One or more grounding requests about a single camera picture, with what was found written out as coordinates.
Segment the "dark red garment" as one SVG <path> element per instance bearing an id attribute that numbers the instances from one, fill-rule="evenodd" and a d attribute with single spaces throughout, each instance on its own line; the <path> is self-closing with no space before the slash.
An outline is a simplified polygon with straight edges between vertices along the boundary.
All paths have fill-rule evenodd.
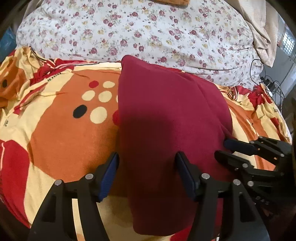
<path id="1" fill-rule="evenodd" d="M 229 107 L 215 84 L 195 75 L 129 55 L 121 66 L 113 190 L 128 199 L 136 233 L 172 235 L 189 228 L 197 207 L 174 170 L 178 151 L 214 179 L 233 179 L 214 158 L 232 135 Z"/>

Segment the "orange red patterned bedsheet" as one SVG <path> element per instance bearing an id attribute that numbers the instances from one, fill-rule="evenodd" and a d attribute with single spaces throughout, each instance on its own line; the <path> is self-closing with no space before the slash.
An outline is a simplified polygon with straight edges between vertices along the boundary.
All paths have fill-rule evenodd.
<path id="1" fill-rule="evenodd" d="M 194 115 L 211 114 L 218 132 L 241 141 L 265 136 L 292 142 L 289 129 L 262 85 L 224 87 L 196 75 L 152 65 L 136 83 L 187 91 Z M 25 240 L 46 192 L 61 177 L 74 181 L 119 146 L 120 63 L 44 59 L 30 47 L 1 64 L 1 224 Z"/>

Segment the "metal mesh window grille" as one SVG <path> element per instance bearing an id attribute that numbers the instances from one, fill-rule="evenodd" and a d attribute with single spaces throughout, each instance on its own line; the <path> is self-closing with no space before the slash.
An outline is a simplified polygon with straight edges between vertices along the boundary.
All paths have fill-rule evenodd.
<path id="1" fill-rule="evenodd" d="M 288 56 L 292 56 L 294 47 L 295 47 L 295 38 L 288 30 L 286 30 L 281 41 L 281 49 Z"/>

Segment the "white floral duvet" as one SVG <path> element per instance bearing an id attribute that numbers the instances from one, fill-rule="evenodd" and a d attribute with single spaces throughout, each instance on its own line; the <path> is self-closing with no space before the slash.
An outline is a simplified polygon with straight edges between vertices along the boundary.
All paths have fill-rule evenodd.
<path id="1" fill-rule="evenodd" d="M 263 65 L 243 17 L 225 1 L 43 1 L 20 24 L 18 46 L 44 58 L 117 62 L 125 55 L 253 89 Z"/>

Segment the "beige curtain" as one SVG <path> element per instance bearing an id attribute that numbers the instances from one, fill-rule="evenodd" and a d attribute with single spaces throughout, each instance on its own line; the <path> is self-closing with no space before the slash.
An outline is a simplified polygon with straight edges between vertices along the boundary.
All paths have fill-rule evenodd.
<path id="1" fill-rule="evenodd" d="M 243 16 L 253 34 L 253 45 L 263 64 L 272 67 L 278 43 L 278 13 L 265 0 L 229 1 Z"/>

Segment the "blue cloth item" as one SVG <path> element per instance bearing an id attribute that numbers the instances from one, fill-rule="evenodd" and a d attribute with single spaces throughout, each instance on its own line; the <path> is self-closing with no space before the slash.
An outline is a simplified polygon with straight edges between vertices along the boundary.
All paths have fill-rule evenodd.
<path id="1" fill-rule="evenodd" d="M 0 41 L 0 61 L 3 62 L 15 48 L 16 36 L 11 27 L 8 27 Z"/>

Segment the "orange checkered cushion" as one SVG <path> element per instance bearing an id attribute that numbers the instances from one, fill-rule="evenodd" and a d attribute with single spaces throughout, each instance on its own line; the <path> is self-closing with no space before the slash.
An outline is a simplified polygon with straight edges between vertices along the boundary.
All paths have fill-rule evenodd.
<path id="1" fill-rule="evenodd" d="M 154 0 L 158 3 L 170 4 L 172 6 L 187 6 L 190 0 Z"/>

